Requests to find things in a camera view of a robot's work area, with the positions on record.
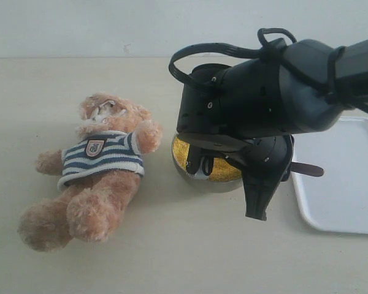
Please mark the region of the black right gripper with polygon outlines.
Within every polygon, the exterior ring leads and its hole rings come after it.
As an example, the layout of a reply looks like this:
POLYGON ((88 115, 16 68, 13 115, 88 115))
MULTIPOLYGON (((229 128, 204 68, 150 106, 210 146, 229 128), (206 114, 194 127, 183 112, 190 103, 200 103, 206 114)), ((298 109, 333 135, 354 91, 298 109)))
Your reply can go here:
POLYGON ((267 207, 290 175, 291 137, 280 94, 282 38, 262 40, 252 50, 227 43, 200 43, 179 50, 177 59, 220 53, 242 59, 236 66, 209 63, 187 74, 177 121, 178 138, 223 158, 241 171, 245 216, 267 220, 267 207))

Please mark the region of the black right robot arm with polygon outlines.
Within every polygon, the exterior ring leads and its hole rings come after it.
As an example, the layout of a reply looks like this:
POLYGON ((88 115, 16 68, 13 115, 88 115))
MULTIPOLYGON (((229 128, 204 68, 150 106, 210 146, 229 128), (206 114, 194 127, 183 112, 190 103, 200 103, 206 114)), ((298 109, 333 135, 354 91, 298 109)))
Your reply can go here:
POLYGON ((368 114, 368 40, 332 48, 282 28, 257 36, 257 50, 185 47, 168 69, 183 83, 177 136, 189 145, 186 173, 208 178, 223 159, 240 171, 245 215, 263 221, 291 173, 323 175, 293 161, 294 136, 328 130, 347 109, 368 114))

